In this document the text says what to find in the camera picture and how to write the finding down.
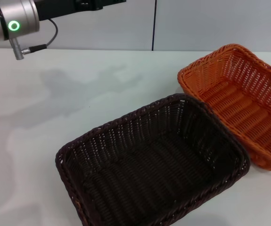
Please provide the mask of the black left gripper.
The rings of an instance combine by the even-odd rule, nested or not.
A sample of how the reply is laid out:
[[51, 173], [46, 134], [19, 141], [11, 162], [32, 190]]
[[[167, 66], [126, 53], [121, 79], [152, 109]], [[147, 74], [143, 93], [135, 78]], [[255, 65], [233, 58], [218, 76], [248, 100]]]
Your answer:
[[84, 11], [102, 10], [126, 0], [35, 0], [39, 20], [44, 21]]

